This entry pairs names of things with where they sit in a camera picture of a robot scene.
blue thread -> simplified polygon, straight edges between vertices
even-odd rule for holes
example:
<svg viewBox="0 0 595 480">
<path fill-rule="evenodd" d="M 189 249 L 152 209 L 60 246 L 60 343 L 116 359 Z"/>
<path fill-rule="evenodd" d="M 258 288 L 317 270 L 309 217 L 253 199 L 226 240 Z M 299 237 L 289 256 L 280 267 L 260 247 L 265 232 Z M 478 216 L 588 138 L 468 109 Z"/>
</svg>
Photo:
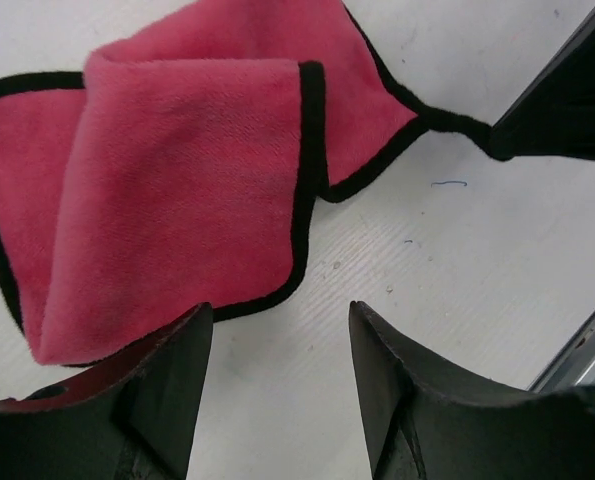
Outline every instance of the blue thread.
<svg viewBox="0 0 595 480">
<path fill-rule="evenodd" d="M 464 187 L 468 186 L 468 182 L 464 182 L 463 180 L 446 180 L 445 182 L 433 182 L 430 184 L 430 186 L 434 187 L 435 185 L 450 185 L 450 184 L 463 185 Z"/>
</svg>

black object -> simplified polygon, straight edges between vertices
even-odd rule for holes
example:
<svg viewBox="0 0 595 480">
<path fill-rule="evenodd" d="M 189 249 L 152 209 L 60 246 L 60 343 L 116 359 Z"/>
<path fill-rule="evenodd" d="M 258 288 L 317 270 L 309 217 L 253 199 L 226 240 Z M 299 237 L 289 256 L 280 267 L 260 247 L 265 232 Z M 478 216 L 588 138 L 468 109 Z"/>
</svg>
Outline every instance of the black object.
<svg viewBox="0 0 595 480">
<path fill-rule="evenodd" d="M 364 303 L 350 335 L 375 480 L 595 480 L 595 387 L 548 395 L 473 374 Z"/>
<path fill-rule="evenodd" d="M 209 305 L 22 401 L 0 402 L 0 479 L 184 480 Z"/>
<path fill-rule="evenodd" d="M 595 9 L 493 127 L 490 155 L 595 160 Z"/>
</svg>

white surface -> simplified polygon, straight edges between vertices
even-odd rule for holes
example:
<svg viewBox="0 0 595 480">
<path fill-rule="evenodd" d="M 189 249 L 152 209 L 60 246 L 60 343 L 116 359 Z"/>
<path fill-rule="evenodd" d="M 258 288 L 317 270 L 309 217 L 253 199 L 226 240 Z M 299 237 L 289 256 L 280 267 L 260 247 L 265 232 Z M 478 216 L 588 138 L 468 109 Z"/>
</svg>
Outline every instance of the white surface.
<svg viewBox="0 0 595 480">
<path fill-rule="evenodd" d="M 0 76 L 78 69 L 96 45 L 184 3 L 0 0 Z M 594 4 L 348 1 L 397 78 L 488 122 Z M 468 187 L 430 186 L 455 179 Z M 428 134 L 357 197 L 319 202 L 297 293 L 216 326 L 189 478 L 369 478 L 353 299 L 464 367 L 526 387 L 595 308 L 595 164 L 498 164 L 462 137 Z M 32 363 L 0 298 L 0 397 L 73 373 Z"/>
</svg>

pink microfiber cloth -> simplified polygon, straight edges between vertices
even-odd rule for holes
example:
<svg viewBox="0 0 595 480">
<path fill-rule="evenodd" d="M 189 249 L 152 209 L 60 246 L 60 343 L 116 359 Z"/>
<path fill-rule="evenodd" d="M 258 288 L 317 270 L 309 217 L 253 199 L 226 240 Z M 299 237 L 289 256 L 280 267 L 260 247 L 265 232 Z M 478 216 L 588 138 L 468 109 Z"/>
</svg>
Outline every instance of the pink microfiber cloth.
<svg viewBox="0 0 595 480">
<path fill-rule="evenodd" d="M 50 364 L 200 302 L 269 308 L 303 278 L 317 195 L 464 124 L 398 85 L 339 0 L 200 0 L 93 52 L 83 83 L 0 80 L 0 285 Z"/>
</svg>

pink fabric fold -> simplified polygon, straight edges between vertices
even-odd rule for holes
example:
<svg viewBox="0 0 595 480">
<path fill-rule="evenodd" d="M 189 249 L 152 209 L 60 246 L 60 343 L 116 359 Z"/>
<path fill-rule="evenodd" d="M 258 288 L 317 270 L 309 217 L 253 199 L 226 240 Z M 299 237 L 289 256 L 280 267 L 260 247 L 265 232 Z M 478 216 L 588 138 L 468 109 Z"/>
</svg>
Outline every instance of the pink fabric fold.
<svg viewBox="0 0 595 480">
<path fill-rule="evenodd" d="M 196 303 L 286 285 L 308 60 L 335 185 L 416 116 L 339 0 L 200 0 L 93 52 L 85 90 L 0 98 L 0 237 L 38 362 L 95 361 Z"/>
</svg>

